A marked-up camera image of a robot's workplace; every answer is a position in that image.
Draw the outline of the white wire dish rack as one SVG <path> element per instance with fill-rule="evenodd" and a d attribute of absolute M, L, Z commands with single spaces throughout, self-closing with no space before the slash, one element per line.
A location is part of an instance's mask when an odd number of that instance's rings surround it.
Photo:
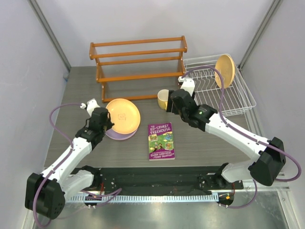
<path fill-rule="evenodd" d="M 183 61 L 186 71 L 200 66 L 215 67 L 221 55 L 190 58 Z M 233 82 L 224 90 L 222 102 L 223 116 L 241 115 L 256 106 L 256 101 L 252 96 L 248 86 L 241 76 L 237 67 Z M 221 88 L 217 85 L 214 70 L 199 69 L 187 75 L 195 83 L 195 101 L 197 104 L 207 104 L 215 109 L 219 109 L 221 99 Z"/>

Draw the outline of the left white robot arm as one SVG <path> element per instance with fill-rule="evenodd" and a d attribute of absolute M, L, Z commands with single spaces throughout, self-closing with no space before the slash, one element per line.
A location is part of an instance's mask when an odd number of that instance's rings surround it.
<path fill-rule="evenodd" d="M 83 166 L 77 174 L 71 174 L 114 125 L 106 108 L 97 106 L 87 111 L 90 118 L 69 140 L 64 153 L 40 174 L 32 173 L 27 179 L 25 208 L 32 210 L 35 219 L 37 215 L 56 219 L 69 198 L 83 189 L 97 190 L 101 186 L 98 169 Z"/>

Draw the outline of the purple plate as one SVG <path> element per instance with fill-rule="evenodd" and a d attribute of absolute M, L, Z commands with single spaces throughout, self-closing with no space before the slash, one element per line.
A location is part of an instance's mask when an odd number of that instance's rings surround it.
<path fill-rule="evenodd" d="M 115 132 L 113 129 L 110 129 L 110 130 L 106 131 L 106 135 L 110 139 L 122 141 L 122 140 L 126 140 L 126 139 L 132 137 L 133 135 L 135 135 L 136 132 L 137 132 L 137 129 L 130 134 L 119 134 L 119 133 Z"/>

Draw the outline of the yellow plate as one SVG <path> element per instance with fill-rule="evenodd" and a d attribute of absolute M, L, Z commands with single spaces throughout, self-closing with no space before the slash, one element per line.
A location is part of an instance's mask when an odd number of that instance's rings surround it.
<path fill-rule="evenodd" d="M 215 65 L 215 69 L 221 74 L 224 81 L 224 89 L 228 88 L 235 77 L 235 64 L 228 54 L 221 55 Z"/>
<path fill-rule="evenodd" d="M 106 108 L 110 112 L 112 129 L 119 134 L 130 134 L 138 129 L 141 115 L 137 106 L 131 101 L 117 98 L 110 101 Z"/>

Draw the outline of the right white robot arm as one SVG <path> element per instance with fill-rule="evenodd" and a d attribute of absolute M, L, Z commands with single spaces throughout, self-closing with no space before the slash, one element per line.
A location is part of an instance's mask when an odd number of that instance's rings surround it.
<path fill-rule="evenodd" d="M 184 89 L 171 91 L 169 102 L 173 112 L 189 126 L 215 135 L 245 153 L 249 160 L 239 163 L 225 163 L 215 176 L 216 185 L 227 188 L 231 183 L 254 179 L 264 186 L 271 186 L 286 163 L 286 158 L 279 151 L 284 150 L 282 140 L 272 140 L 255 135 L 235 123 L 221 119 L 214 108 L 203 104 L 197 105 Z"/>

